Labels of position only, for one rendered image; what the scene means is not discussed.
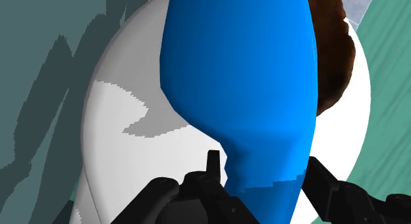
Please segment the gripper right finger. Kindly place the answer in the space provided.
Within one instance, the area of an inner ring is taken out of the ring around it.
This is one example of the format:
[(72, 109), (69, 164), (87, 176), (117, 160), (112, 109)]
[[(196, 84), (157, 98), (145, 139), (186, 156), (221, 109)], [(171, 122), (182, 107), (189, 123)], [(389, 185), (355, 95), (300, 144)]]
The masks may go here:
[(324, 222), (331, 224), (411, 224), (411, 196), (390, 194), (379, 200), (357, 184), (339, 181), (311, 156), (302, 185)]

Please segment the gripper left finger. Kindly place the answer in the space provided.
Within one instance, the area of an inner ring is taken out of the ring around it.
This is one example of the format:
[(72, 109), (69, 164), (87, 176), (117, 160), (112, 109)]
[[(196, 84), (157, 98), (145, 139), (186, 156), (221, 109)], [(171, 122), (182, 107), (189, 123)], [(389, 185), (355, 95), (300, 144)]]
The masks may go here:
[(210, 150), (205, 171), (187, 173), (182, 184), (152, 179), (111, 224), (260, 224), (220, 180), (220, 154)]

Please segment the blue vase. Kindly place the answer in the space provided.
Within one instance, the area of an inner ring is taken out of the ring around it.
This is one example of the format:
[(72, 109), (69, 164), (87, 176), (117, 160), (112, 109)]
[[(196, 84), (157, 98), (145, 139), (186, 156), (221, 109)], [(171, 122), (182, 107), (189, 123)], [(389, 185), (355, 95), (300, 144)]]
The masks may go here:
[(225, 189), (260, 224), (290, 224), (317, 112), (308, 0), (169, 0), (161, 89), (218, 141)]

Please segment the white toilet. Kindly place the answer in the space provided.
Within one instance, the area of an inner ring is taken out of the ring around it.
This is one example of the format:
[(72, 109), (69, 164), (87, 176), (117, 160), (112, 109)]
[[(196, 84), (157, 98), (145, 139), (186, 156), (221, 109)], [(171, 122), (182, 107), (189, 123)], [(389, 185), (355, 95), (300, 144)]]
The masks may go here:
[[(206, 168), (220, 145), (177, 115), (159, 86), (159, 52), (169, 0), (150, 0), (121, 27), (90, 81), (82, 121), (83, 167), (70, 224), (111, 224), (156, 177), (182, 181)], [(341, 99), (318, 118), (311, 155), (339, 180), (352, 172), (371, 105), (366, 56), (356, 48)]]

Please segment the brown round object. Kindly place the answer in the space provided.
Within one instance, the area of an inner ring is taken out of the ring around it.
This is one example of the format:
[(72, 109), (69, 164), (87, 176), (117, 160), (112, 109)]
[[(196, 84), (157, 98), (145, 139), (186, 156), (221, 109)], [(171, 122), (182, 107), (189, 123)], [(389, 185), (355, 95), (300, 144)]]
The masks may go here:
[(356, 50), (342, 0), (308, 0), (317, 45), (317, 114), (340, 100), (354, 66)]

